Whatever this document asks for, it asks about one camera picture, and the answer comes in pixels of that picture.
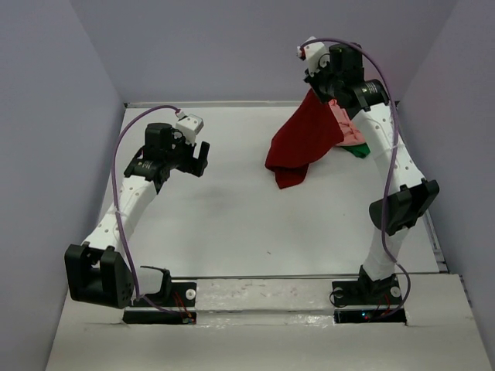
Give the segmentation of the red t shirt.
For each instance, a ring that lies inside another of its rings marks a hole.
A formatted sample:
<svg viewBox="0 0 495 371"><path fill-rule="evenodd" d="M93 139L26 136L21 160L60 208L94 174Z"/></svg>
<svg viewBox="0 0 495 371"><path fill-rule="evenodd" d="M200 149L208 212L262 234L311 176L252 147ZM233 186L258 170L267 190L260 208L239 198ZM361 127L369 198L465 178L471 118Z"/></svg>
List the red t shirt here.
<svg viewBox="0 0 495 371"><path fill-rule="evenodd" d="M301 184L309 166L343 141L343 132L327 103L309 90L294 114L271 140L265 168L280 189Z"/></svg>

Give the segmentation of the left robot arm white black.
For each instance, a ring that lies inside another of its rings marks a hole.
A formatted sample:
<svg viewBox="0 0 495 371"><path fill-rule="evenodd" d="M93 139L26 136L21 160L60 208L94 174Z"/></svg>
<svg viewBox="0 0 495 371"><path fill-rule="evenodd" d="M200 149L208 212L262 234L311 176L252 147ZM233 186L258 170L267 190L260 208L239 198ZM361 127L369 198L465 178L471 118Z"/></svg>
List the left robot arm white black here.
<svg viewBox="0 0 495 371"><path fill-rule="evenodd" d="M142 295L154 305L170 299L169 271L160 268L158 278L146 279L151 268L135 264L129 242L172 171L203 175L210 145L196 143L202 128L203 120L194 115L175 124L147 125L144 145L125 169L121 184L112 186L113 204L83 243L69 245L64 254L73 300L122 309Z"/></svg>

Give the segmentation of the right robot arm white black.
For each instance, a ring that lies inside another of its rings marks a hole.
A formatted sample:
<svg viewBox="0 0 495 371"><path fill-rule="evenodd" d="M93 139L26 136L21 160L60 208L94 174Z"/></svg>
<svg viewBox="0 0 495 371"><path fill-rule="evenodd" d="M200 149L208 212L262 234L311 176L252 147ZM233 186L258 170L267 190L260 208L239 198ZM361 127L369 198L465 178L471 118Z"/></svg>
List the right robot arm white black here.
<svg viewBox="0 0 495 371"><path fill-rule="evenodd" d="M355 281L335 281L330 294L336 307L374 305L390 298L402 303L396 270L406 236L439 194L439 184L416 166L401 139L398 112L383 73L365 77L364 62L377 62L359 44L341 39L307 39L298 51L306 61L305 82L322 103L335 100L363 134L384 180L382 197L369 206L374 235Z"/></svg>

